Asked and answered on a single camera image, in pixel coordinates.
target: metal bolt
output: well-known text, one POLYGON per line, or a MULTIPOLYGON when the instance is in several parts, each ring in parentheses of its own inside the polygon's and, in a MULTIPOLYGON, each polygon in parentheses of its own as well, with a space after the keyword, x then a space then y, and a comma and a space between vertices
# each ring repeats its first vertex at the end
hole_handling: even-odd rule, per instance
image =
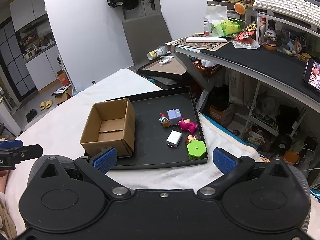
POLYGON ((200 189, 202 195, 210 196, 216 193, 216 190, 213 187, 203 187, 200 189))
POLYGON ((168 193, 160 193, 160 197, 169 197, 168 193))
POLYGON ((115 187, 113 190, 112 190, 113 194, 115 195, 124 195, 124 194, 127 194, 128 193, 128 189, 126 187, 115 187))

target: white charger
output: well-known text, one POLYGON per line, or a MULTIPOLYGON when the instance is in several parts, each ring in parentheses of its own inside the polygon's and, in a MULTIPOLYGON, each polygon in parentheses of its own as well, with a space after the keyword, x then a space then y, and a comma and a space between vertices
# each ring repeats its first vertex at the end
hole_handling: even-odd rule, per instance
POLYGON ((169 145, 171 145, 170 148, 172 148, 172 146, 177 147, 181 137, 182 133, 177 131, 171 131, 169 137, 167 138, 167 147, 169 147, 169 145))

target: white face mask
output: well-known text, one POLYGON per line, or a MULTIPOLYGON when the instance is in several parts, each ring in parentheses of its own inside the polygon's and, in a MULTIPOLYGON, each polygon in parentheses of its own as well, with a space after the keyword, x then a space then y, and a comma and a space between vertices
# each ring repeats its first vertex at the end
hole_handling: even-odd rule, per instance
POLYGON ((164 64, 170 62, 173 56, 161 56, 160 62, 158 63, 159 66, 163 66, 164 64))

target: black desk mat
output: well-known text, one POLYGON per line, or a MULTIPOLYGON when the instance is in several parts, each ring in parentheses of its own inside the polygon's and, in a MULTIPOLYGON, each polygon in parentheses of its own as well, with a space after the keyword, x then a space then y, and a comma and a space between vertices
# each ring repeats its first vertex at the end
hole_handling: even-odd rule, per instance
POLYGON ((258 49, 236 49, 229 43, 217 51, 201 49, 200 52, 220 57, 256 70, 281 81, 320 103, 318 95, 302 81, 306 64, 279 51, 258 49))
POLYGON ((131 157, 118 158, 112 170, 172 168, 203 164, 208 155, 200 160, 189 160, 184 139, 190 134, 181 131, 180 126, 164 128, 159 121, 160 113, 167 115, 171 109, 179 109, 182 117, 198 124, 193 135, 204 141, 199 116, 189 87, 159 90, 149 93, 127 96, 131 101, 135 114, 134 152, 131 157), (167 147, 166 140, 171 131, 182 133, 177 147, 167 147))

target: chair backrest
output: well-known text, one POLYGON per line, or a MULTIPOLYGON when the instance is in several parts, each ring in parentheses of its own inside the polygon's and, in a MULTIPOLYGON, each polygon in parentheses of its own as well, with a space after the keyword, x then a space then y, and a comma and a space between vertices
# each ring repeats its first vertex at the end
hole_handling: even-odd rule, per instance
POLYGON ((172 41, 161 13, 124 20, 122 25, 136 69, 151 62, 147 58, 150 51, 172 41))

